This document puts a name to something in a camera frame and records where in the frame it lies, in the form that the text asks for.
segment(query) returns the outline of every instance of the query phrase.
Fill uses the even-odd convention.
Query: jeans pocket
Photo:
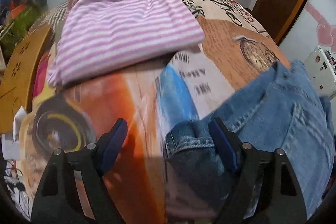
[[[286,152],[299,181],[308,216],[316,209],[331,174],[334,157],[331,135],[320,110],[306,111],[301,104],[294,103],[290,126],[281,148]]]
[[[180,124],[178,131],[169,132],[165,138],[164,159],[179,180],[217,211],[231,190],[235,177],[223,166],[212,138],[198,134],[201,131],[197,130],[197,133],[194,129]]]

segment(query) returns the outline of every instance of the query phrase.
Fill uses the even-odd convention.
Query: printed fabric
[[[65,22],[50,86],[89,79],[203,42],[180,0],[79,0]]]
[[[219,211],[237,179],[221,162],[208,131],[209,121],[220,117],[242,142],[285,150],[310,217],[334,162],[330,111],[330,101],[320,100],[301,62],[290,70],[278,62],[204,119],[175,126],[165,138],[165,159],[198,198]]]
[[[181,0],[195,18],[219,19],[234,23],[270,38],[265,28],[235,0]]]

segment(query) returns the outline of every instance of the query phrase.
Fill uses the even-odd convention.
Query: pink striped shirt
[[[181,0],[79,0],[64,24],[47,81],[55,87],[93,78],[203,40]]]

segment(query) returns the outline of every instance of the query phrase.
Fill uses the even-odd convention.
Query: bed
[[[160,120],[157,104],[160,74],[167,64],[178,67],[202,118],[274,62],[286,66],[289,62],[264,28],[234,0],[181,0],[204,30],[201,46],[55,90],[46,84],[46,71],[55,57],[64,21],[77,1],[68,0],[45,13],[29,31],[31,34],[49,24],[53,46],[40,60],[32,112],[20,129],[21,160],[16,161],[16,167],[22,171],[25,197],[30,201],[25,203],[24,211],[29,217],[43,170],[53,148],[59,145],[53,139],[55,132],[68,132],[74,126],[80,132],[80,146],[79,139],[74,146],[82,148],[123,118],[128,135],[104,182],[125,222],[210,223],[216,212],[193,198],[188,186],[175,178],[164,163],[163,135],[167,125]],[[93,217],[80,177],[76,177],[76,184],[85,215]],[[181,188],[183,197],[177,194]]]

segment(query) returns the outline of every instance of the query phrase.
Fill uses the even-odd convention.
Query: blue jeans
[[[198,197],[219,210],[237,178],[226,170],[209,135],[214,117],[256,149],[285,150],[310,217],[330,178],[335,146],[330,101],[320,100],[304,65],[296,61],[288,70],[274,64],[215,112],[180,122],[167,134],[165,160]]]

